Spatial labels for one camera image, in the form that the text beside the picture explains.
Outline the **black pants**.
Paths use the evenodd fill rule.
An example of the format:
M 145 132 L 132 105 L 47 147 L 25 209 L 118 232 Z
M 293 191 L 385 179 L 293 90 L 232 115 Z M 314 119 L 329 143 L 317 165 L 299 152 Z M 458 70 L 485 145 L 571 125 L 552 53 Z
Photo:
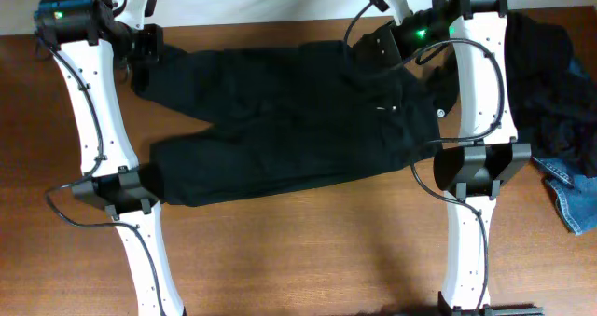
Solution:
M 377 79 L 339 40 L 190 53 L 136 65 L 140 98 L 208 123 L 154 143 L 170 204 L 199 207 L 335 185 L 431 158 L 433 95 L 409 71 Z

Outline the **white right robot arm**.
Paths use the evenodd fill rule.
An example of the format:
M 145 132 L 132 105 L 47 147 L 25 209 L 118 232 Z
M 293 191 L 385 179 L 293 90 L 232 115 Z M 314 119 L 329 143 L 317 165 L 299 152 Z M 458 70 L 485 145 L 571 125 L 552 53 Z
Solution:
M 541 315 L 533 305 L 494 306 L 488 292 L 489 232 L 500 190 L 531 158 L 519 140 L 507 95 L 507 0 L 433 0 L 412 12 L 407 0 L 368 0 L 392 21 L 354 46 L 383 75 L 428 61 L 429 51 L 452 46 L 461 100 L 460 132 L 421 144 L 437 150 L 435 198 L 448 211 L 447 271 L 439 315 Z

